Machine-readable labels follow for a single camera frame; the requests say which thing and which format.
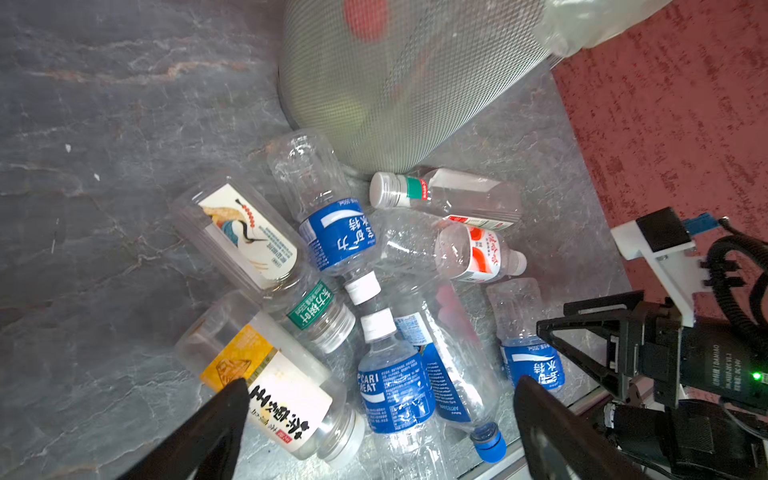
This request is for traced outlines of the red white label bottle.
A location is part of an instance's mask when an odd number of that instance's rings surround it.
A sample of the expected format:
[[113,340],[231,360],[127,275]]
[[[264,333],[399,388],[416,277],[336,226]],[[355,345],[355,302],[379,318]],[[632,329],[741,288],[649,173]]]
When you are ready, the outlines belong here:
[[414,210],[376,210],[370,222],[387,271],[488,283],[522,275],[526,256],[494,231]]

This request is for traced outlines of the small blue label bottle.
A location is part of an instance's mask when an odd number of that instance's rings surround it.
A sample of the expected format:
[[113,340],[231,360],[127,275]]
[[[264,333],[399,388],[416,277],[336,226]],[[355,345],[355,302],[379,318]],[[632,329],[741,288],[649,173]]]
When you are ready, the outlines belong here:
[[487,287],[496,336],[508,379],[517,386],[528,376],[546,390],[566,383],[559,353],[537,336],[537,321],[545,317],[541,292],[533,278],[514,278]]

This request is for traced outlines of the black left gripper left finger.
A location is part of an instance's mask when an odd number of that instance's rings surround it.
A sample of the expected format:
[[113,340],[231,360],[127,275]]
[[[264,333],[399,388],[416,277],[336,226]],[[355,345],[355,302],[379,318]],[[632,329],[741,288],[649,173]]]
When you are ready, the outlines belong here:
[[244,379],[229,383],[123,479],[231,479],[249,410]]

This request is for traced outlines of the blue cap clear bottle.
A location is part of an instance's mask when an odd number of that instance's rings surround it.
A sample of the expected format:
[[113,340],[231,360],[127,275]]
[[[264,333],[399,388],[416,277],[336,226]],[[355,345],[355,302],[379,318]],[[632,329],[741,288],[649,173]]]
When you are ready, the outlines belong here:
[[500,383],[451,282],[404,280],[390,304],[398,330],[423,358],[437,414],[469,435],[481,460],[501,461]]

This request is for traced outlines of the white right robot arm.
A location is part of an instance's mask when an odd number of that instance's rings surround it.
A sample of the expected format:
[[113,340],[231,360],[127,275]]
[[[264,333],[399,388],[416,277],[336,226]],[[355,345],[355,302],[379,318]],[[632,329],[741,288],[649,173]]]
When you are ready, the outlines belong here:
[[767,355],[734,327],[686,327],[636,291],[567,303],[536,333],[614,397],[606,430],[625,455],[679,479],[766,478]]

